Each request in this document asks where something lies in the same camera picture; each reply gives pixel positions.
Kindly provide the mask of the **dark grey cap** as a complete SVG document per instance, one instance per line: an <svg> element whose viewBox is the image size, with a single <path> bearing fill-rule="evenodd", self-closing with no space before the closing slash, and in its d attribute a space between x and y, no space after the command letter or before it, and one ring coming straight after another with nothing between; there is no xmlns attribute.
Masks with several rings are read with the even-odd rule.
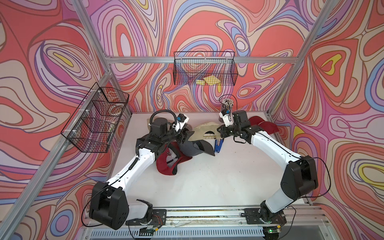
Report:
<svg viewBox="0 0 384 240"><path fill-rule="evenodd" d="M146 140L147 140L147 135L141 138L138 138L136 140L136 146L135 146L136 155L139 155L139 149L144 148L146 146Z"/></svg>
<svg viewBox="0 0 384 240"><path fill-rule="evenodd" d="M205 140L185 141L184 143L179 144L179 149L188 157L194 157L200 154L215 156L213 146Z"/></svg>

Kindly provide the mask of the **dark red cap front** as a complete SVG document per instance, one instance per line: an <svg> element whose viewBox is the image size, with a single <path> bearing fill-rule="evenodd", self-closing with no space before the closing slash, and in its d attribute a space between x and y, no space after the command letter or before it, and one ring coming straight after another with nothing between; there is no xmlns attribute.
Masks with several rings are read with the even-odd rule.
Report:
<svg viewBox="0 0 384 240"><path fill-rule="evenodd" d="M166 150L157 158L156 167L160 174L174 176L178 172L178 165L191 160L186 156L176 142L170 143Z"/></svg>

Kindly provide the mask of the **dark red cap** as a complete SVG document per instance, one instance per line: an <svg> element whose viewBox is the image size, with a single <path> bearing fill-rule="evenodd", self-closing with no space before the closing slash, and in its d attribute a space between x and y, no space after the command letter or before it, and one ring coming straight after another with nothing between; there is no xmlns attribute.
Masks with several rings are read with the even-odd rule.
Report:
<svg viewBox="0 0 384 240"><path fill-rule="evenodd" d="M157 158L156 167L160 174L174 176L178 172L178 165L191 160L186 156L176 142L170 143L166 150Z"/></svg>
<svg viewBox="0 0 384 240"><path fill-rule="evenodd" d="M278 126L272 122L265 121L263 118L259 116L253 116L249 118L251 125L257 125L261 127L265 132L269 135L275 134L279 132Z"/></svg>

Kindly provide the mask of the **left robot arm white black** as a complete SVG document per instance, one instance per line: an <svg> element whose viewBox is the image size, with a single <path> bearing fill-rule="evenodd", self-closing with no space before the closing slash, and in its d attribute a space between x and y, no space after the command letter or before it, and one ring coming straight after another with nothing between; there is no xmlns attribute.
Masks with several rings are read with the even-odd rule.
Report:
<svg viewBox="0 0 384 240"><path fill-rule="evenodd" d="M94 185L89 217L114 230L131 220L151 222L153 205L141 199L129 202L129 189L171 143L184 142L192 134L187 129L188 121L189 117L183 114L179 114L174 123L165 118L151 118L149 133L137 139L134 157L115 176Z"/></svg>

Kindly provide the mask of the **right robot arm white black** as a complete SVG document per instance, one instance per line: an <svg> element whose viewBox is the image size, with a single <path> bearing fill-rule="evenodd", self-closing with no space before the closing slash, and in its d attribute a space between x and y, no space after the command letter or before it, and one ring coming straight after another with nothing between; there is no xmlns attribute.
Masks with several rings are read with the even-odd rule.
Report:
<svg viewBox="0 0 384 240"><path fill-rule="evenodd" d="M262 150L284 171L279 189L260 204L257 218L270 223L290 204L315 190L319 186L316 162L313 157L301 156L269 135L260 125L252 125L246 111L222 110L219 113L223 125L217 131L222 138L239 137Z"/></svg>

